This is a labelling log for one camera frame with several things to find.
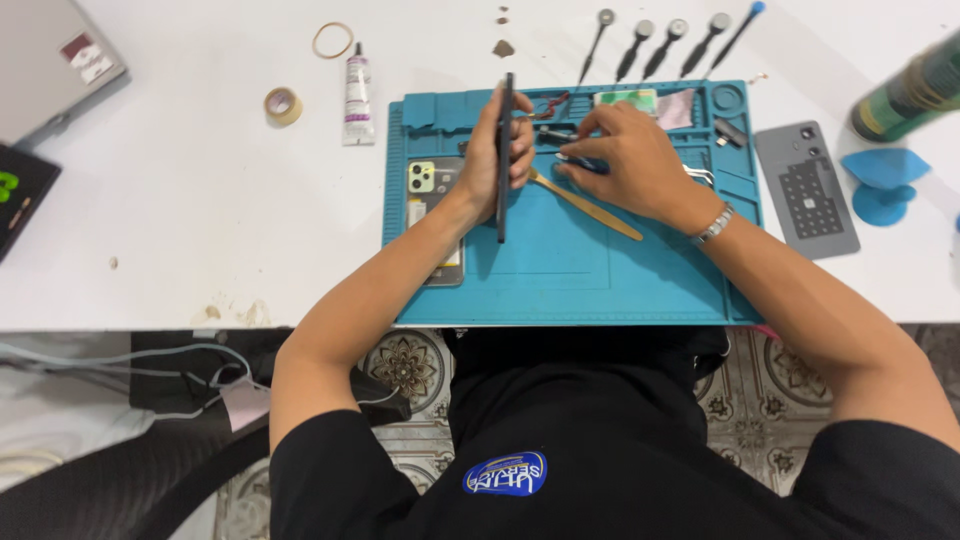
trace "green bottle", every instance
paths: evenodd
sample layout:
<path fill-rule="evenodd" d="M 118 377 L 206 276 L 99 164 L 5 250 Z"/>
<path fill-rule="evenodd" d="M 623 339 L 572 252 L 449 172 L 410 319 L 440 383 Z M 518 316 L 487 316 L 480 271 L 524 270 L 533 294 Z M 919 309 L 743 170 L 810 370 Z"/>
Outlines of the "green bottle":
<path fill-rule="evenodd" d="M 934 45 L 867 95 L 851 111 L 856 132 L 892 142 L 960 109 L 960 31 Z"/>

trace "person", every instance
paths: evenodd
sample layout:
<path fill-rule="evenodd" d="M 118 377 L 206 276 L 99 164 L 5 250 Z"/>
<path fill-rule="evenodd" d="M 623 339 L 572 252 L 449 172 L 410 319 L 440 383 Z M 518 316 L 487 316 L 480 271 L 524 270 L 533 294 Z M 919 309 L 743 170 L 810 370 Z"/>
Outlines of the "person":
<path fill-rule="evenodd" d="M 492 215 L 501 94 L 481 111 L 443 201 L 330 290 L 279 351 L 274 540 L 960 537 L 960 427 L 924 353 L 856 292 L 738 215 L 703 252 L 834 396 L 789 497 L 707 447 L 684 344 L 699 334 L 683 328 L 583 329 L 593 332 L 586 344 L 576 329 L 545 329 L 546 339 L 525 329 L 448 333 L 456 457 L 419 495 L 374 438 L 348 372 Z M 515 102 L 532 111 L 523 94 Z M 562 152 L 606 160 L 611 173 L 558 172 L 597 199 L 691 236 L 725 211 L 647 114 L 599 105 L 578 135 Z M 530 122 L 515 120 L 511 137 L 511 187 L 520 188 L 535 153 Z M 623 332 L 639 333 L 627 343 Z M 542 348 L 550 352 L 537 356 Z"/>

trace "wristwatch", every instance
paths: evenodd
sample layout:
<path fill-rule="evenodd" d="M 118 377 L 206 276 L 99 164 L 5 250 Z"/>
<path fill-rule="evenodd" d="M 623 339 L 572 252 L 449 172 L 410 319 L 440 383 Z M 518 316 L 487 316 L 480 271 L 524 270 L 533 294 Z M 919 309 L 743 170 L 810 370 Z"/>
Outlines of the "wristwatch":
<path fill-rule="evenodd" d="M 716 218 L 716 220 L 713 221 L 713 224 L 707 227 L 706 231 L 691 236 L 690 241 L 699 246 L 700 244 L 720 234 L 720 232 L 727 227 L 727 224 L 730 223 L 731 218 L 733 218 L 733 212 L 733 205 L 728 202 L 724 206 L 723 211 L 720 212 L 720 217 Z"/>

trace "hand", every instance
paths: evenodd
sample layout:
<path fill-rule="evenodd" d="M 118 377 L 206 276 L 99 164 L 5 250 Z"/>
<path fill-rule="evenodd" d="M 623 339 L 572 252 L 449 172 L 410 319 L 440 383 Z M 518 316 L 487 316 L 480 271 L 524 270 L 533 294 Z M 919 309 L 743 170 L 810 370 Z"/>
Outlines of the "hand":
<path fill-rule="evenodd" d="M 473 128 L 470 143 L 467 146 L 467 162 L 460 173 L 457 184 L 446 199 L 452 199 L 463 205 L 463 212 L 469 212 L 472 224 L 480 224 L 496 208 L 497 176 L 499 158 L 496 146 L 496 130 L 503 107 L 503 88 L 498 86 L 480 111 L 480 118 Z M 514 108 L 524 112 L 533 112 L 534 104 L 526 95 L 514 92 Z M 537 151 L 534 149 L 534 129 L 530 118 L 515 117 L 510 126 L 510 188 L 517 189 L 527 182 L 530 163 Z"/>
<path fill-rule="evenodd" d="M 590 137 L 600 128 L 601 136 Z M 600 158 L 610 175 L 564 163 L 557 171 L 594 197 L 651 217 L 685 234 L 705 230 L 723 211 L 713 190 L 691 179 L 670 137 L 649 114 L 626 102 L 598 105 L 580 123 L 580 140 L 561 147 L 568 156 Z"/>

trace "precision screwdriver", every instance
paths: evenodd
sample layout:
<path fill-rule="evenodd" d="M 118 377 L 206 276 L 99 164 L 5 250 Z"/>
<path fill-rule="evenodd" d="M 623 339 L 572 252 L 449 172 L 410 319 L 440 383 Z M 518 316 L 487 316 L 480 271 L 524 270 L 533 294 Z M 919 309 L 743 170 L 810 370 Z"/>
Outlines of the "precision screwdriver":
<path fill-rule="evenodd" d="M 640 43 L 652 36 L 656 28 L 653 21 L 648 19 L 643 19 L 636 24 L 636 28 L 634 28 L 634 46 L 623 54 L 623 60 L 620 61 L 620 66 L 616 68 L 616 81 L 618 83 L 620 79 L 627 76 L 627 72 L 633 67 L 634 60 L 636 60 L 636 51 L 640 48 Z"/>
<path fill-rule="evenodd" d="M 670 26 L 666 29 L 666 41 L 663 42 L 663 45 L 657 49 L 657 52 L 654 53 L 654 56 L 647 62 L 646 67 L 643 68 L 643 80 L 646 81 L 650 78 L 651 75 L 657 71 L 657 68 L 660 67 L 660 64 L 663 62 L 663 59 L 666 58 L 666 50 L 670 48 L 670 45 L 674 41 L 680 39 L 686 35 L 686 31 L 689 30 L 690 25 L 686 24 L 686 21 L 683 19 L 673 19 L 670 21 Z"/>
<path fill-rule="evenodd" d="M 597 43 L 600 42 L 600 36 L 603 35 L 603 31 L 607 30 L 607 27 L 613 24 L 613 10 L 600 10 L 600 13 L 597 14 L 597 20 L 600 22 L 600 28 L 597 30 L 597 37 L 593 39 L 593 46 L 590 47 L 590 54 L 587 55 L 587 59 L 584 61 L 584 68 L 580 71 L 580 80 L 577 81 L 577 87 L 573 91 L 580 89 L 580 85 L 584 83 L 584 78 L 587 76 L 587 71 L 590 69 L 590 65 L 593 63 L 593 53 L 597 50 Z"/>
<path fill-rule="evenodd" d="M 736 29 L 736 34 L 730 38 L 730 41 L 727 41 L 727 45 L 720 51 L 720 54 L 717 55 L 716 60 L 713 61 L 713 64 L 710 66 L 710 69 L 707 71 L 707 74 L 704 75 L 704 81 L 709 78 L 710 74 L 713 73 L 713 70 L 720 65 L 720 62 L 727 57 L 727 53 L 733 48 L 733 44 L 740 39 L 740 35 L 743 34 L 743 31 L 747 29 L 747 25 L 754 21 L 757 15 L 759 15 L 763 10 L 767 8 L 767 5 L 763 2 L 754 2 L 750 7 L 750 14 L 747 15 L 747 18 L 743 19 L 743 22 L 740 24 L 740 28 Z"/>
<path fill-rule="evenodd" d="M 697 43 L 697 46 L 693 48 L 693 52 L 690 53 L 690 56 L 687 57 L 684 62 L 684 68 L 680 71 L 680 78 L 686 77 L 686 74 L 693 71 L 693 68 L 700 63 L 700 59 L 704 57 L 704 54 L 707 52 L 707 47 L 710 45 L 710 41 L 714 37 L 720 36 L 724 33 L 725 30 L 730 26 L 730 16 L 726 13 L 718 13 L 713 16 L 710 20 L 710 25 L 707 31 L 707 37 L 704 37 L 704 40 L 700 43 Z"/>

